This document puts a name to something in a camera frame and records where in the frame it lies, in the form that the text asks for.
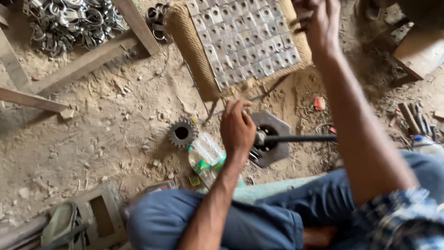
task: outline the metal gear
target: metal gear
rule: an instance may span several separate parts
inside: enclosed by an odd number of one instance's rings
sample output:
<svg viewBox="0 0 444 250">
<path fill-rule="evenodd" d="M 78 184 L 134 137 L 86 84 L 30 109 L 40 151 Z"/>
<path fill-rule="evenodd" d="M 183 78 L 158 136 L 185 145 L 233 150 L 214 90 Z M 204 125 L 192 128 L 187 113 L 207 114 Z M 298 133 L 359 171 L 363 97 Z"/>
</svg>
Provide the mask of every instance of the metal gear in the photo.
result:
<svg viewBox="0 0 444 250">
<path fill-rule="evenodd" d="M 168 136 L 172 144 L 179 148 L 188 147 L 197 137 L 197 128 L 189 121 L 179 120 L 171 125 Z"/>
</svg>

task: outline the perforated metal plate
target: perforated metal plate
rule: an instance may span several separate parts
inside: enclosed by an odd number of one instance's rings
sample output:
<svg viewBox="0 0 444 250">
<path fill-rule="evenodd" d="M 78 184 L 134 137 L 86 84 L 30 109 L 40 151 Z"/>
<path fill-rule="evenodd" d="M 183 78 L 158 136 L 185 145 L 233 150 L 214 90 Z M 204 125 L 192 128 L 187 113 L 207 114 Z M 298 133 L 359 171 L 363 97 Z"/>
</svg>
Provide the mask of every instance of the perforated metal plate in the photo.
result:
<svg viewBox="0 0 444 250">
<path fill-rule="evenodd" d="M 220 91 L 300 62 L 278 0 L 188 0 Z"/>
</svg>

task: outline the plastic water bottle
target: plastic water bottle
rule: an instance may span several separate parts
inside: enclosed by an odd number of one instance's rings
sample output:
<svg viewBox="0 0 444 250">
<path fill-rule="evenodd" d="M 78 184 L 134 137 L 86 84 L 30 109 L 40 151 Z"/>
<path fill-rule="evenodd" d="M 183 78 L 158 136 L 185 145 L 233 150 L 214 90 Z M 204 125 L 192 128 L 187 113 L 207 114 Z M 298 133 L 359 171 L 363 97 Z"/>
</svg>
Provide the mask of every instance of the plastic water bottle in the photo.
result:
<svg viewBox="0 0 444 250">
<path fill-rule="evenodd" d="M 225 151 L 207 133 L 199 134 L 192 145 L 212 166 L 218 164 L 225 156 Z"/>
<path fill-rule="evenodd" d="M 199 137 L 192 142 L 192 145 L 196 150 L 202 155 L 208 163 L 211 164 L 213 168 L 213 173 L 215 176 L 222 169 L 223 164 L 225 163 L 226 153 L 211 137 L 211 135 L 207 133 L 199 134 Z M 243 181 L 242 175 L 238 177 L 237 187 L 244 187 L 245 183 Z"/>
<path fill-rule="evenodd" d="M 428 137 L 422 135 L 413 136 L 413 151 L 429 155 L 444 163 L 444 148 Z"/>
<path fill-rule="evenodd" d="M 217 177 L 217 172 L 211 167 L 211 164 L 191 146 L 188 148 L 188 161 L 196 174 L 210 188 Z"/>
</svg>

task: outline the bottle label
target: bottle label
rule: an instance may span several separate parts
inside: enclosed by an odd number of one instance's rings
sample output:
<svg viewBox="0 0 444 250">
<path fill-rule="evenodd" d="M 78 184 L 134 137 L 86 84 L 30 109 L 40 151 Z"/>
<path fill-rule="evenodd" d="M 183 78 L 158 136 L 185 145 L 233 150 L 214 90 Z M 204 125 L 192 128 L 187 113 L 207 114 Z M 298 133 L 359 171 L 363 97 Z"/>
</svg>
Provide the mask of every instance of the bottle label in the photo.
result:
<svg viewBox="0 0 444 250">
<path fill-rule="evenodd" d="M 197 175 L 200 175 L 203 170 L 210 167 L 211 165 L 205 159 L 202 159 L 196 165 L 194 165 L 193 170 L 196 172 Z"/>
<path fill-rule="evenodd" d="M 225 160 L 226 160 L 226 153 L 223 154 L 222 159 L 218 163 L 216 163 L 216 165 L 214 165 L 213 168 L 219 172 L 222 169 L 222 166 L 225 163 Z"/>
</svg>

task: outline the sandy ground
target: sandy ground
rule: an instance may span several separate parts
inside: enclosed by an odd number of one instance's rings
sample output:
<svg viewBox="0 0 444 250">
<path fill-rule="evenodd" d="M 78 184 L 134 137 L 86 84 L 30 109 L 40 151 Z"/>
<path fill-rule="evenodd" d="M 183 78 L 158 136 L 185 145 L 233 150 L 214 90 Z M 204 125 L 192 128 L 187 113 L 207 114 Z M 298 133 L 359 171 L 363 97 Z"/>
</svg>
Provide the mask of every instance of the sandy ground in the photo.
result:
<svg viewBox="0 0 444 250">
<path fill-rule="evenodd" d="M 139 1 L 141 12 L 155 3 Z M 378 21 L 364 22 L 356 18 L 354 1 L 343 2 L 340 40 L 376 115 L 403 147 L 403 123 L 389 128 L 390 114 L 401 101 L 420 101 L 429 120 L 436 123 L 432 111 L 444 109 L 444 72 L 439 67 L 426 81 L 397 89 L 388 87 L 392 79 L 403 74 L 402 70 L 388 55 L 364 53 L 361 49 L 387 28 L 384 19 L 400 16 L 396 8 L 387 11 L 389 15 L 384 13 Z M 48 60 L 30 46 L 31 30 L 23 17 L 14 17 L 12 27 L 17 28 L 4 32 L 29 76 L 44 77 L 84 53 L 78 50 L 66 60 Z M 125 203 L 145 187 L 168 179 L 170 173 L 179 186 L 190 188 L 188 177 L 194 172 L 187 153 L 174 147 L 166 133 L 172 123 L 194 116 L 199 132 L 210 133 L 222 145 L 220 117 L 202 125 L 206 111 L 175 44 L 161 45 L 161 52 L 151 57 L 146 57 L 141 47 L 135 51 L 136 56 L 123 55 L 49 96 L 77 110 L 72 120 L 63 121 L 57 115 L 9 103 L 0 106 L 2 223 L 17 225 L 104 181 L 115 183 Z M 155 74 L 158 69 L 163 71 L 160 76 Z M 3 86 L 14 88 L 3 65 L 0 78 L 6 80 Z M 131 93 L 118 97 L 122 86 Z M 260 90 L 253 90 L 245 97 L 258 93 Z M 326 98 L 326 110 L 313 109 L 314 96 Z M 328 98 L 315 68 L 290 77 L 270 97 L 255 101 L 251 110 L 271 112 L 296 134 L 315 133 L 317 126 L 332 123 Z M 148 137 L 153 139 L 151 149 L 144 151 L 141 142 Z M 251 176 L 256 184 L 307 177 L 328 171 L 338 157 L 337 146 L 326 143 L 292 144 L 291 155 L 268 169 L 249 163 L 242 175 Z M 161 166 L 154 166 L 154 160 L 159 160 Z"/>
</svg>

